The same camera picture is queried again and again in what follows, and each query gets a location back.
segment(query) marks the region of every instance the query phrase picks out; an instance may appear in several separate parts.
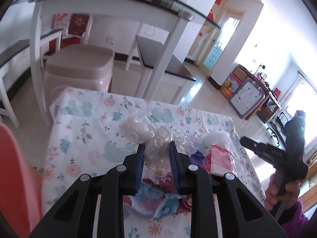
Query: human hand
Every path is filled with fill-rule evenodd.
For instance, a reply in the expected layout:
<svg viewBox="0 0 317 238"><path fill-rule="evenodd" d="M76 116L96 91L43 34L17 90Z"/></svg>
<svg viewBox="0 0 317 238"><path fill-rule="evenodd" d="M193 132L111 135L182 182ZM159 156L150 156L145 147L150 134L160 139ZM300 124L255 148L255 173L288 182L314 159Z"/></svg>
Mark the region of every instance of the human hand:
<svg viewBox="0 0 317 238"><path fill-rule="evenodd" d="M273 174L270 176L270 183L268 185L268 189L265 192L266 199L264 201L264 207L271 211L273 206L277 204L277 201L288 201L285 209L289 209L295 205L299 196L299 185L297 182L289 182L285 185L285 190L287 191L286 195L278 196L278 190L275 185L276 175Z"/></svg>

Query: pink tissue packet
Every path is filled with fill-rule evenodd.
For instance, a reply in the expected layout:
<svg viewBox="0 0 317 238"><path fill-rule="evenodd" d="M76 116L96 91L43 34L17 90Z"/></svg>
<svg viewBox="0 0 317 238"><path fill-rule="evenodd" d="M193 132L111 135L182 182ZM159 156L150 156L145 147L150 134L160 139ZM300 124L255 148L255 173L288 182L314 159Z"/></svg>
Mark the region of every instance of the pink tissue packet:
<svg viewBox="0 0 317 238"><path fill-rule="evenodd" d="M203 168L208 173L217 176L223 176L228 172L235 174L234 160L228 150L217 145L211 145L206 152L208 155L204 159Z"/></svg>

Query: purple sleeve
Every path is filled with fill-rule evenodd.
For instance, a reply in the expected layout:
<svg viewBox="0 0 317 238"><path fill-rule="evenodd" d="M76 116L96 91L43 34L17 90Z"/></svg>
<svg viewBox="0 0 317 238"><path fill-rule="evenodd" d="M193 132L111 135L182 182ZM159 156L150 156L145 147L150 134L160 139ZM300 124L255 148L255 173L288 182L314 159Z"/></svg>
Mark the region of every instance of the purple sleeve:
<svg viewBox="0 0 317 238"><path fill-rule="evenodd" d="M296 238L304 229L308 222L308 218L303 214L303 204L300 200L296 202L297 210L292 220L282 224L282 228L288 235L288 238Z"/></svg>

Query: tablecloth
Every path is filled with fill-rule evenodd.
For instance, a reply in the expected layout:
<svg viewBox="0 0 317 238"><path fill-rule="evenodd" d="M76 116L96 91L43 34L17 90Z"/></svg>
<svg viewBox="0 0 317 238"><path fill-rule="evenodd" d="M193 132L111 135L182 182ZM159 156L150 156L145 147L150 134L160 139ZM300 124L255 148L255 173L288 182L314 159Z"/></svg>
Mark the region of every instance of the tablecloth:
<svg viewBox="0 0 317 238"><path fill-rule="evenodd" d="M264 192L253 164L241 147L232 119L188 107L108 94L66 88L51 105L53 127L47 148L42 188L43 214L83 173L92 177L103 175L122 164L136 151L119 132L118 123L135 110L148 116L157 128L176 126L189 135L224 130L230 134L235 151L237 177L263 203ZM191 214L170 215L151 220L124 211L125 237L189 237Z"/></svg>

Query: black cuff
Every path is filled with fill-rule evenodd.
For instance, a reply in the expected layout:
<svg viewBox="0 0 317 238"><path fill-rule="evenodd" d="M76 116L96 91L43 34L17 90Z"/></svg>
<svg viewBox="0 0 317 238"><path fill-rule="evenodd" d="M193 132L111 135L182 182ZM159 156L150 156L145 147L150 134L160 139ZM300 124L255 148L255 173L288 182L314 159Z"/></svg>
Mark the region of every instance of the black cuff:
<svg viewBox="0 0 317 238"><path fill-rule="evenodd" d="M282 215L278 219L278 223L282 225L284 223L291 221L295 215L296 210L297 210L297 203L295 203L295 205L292 206L291 208L283 211Z"/></svg>

